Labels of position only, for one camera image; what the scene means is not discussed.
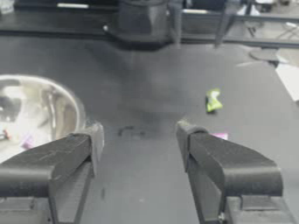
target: white surface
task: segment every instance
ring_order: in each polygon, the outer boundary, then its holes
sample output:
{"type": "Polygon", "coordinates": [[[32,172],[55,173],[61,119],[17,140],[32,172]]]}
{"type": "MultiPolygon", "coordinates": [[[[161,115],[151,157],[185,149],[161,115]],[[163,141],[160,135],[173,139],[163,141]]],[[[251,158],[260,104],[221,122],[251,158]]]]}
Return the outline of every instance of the white surface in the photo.
{"type": "Polygon", "coordinates": [[[279,64],[276,68],[277,76],[284,83],[288,94],[293,101],[299,100],[299,67],[279,64]]]}

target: purple object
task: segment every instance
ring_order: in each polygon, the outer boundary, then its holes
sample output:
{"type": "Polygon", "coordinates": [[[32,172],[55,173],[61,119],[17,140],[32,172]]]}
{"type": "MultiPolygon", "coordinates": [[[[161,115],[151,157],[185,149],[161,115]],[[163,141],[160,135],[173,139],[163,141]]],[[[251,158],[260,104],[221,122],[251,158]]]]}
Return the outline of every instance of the purple object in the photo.
{"type": "Polygon", "coordinates": [[[229,134],[228,133],[212,133],[212,135],[217,138],[221,138],[224,140],[229,139],[229,134]]]}

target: green object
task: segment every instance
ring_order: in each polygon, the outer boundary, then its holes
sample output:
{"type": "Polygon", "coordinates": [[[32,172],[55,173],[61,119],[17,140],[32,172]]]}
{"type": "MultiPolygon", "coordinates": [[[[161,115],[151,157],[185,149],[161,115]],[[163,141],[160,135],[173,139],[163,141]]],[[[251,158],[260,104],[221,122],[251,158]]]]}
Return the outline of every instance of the green object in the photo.
{"type": "Polygon", "coordinates": [[[217,88],[211,89],[207,92],[207,112],[212,112],[216,109],[221,109],[223,105],[217,99],[220,96],[220,90],[217,88]]]}

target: black tabletop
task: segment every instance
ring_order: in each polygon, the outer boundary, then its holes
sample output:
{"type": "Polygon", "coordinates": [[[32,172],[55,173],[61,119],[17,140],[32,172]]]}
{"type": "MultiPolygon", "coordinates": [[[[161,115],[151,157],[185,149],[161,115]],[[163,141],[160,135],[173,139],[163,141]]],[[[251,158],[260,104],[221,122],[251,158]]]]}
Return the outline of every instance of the black tabletop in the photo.
{"type": "Polygon", "coordinates": [[[284,196],[299,220],[299,110],[275,68],[248,48],[168,46],[120,50],[101,41],[0,38],[0,74],[45,76],[83,100],[89,120],[105,127],[107,146],[81,223],[199,223],[183,172],[175,123],[193,111],[209,132],[272,158],[283,169],[284,196]],[[224,108],[204,112],[220,88],[224,108]]]}

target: stainless steel bowl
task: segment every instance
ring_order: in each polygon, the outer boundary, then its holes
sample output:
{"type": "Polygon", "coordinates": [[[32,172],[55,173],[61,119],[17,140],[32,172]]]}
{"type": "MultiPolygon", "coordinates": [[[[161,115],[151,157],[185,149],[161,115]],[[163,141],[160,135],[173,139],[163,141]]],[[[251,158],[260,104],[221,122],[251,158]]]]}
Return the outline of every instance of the stainless steel bowl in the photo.
{"type": "Polygon", "coordinates": [[[0,75],[0,163],[84,129],[85,111],[59,83],[28,75],[0,75]]]}

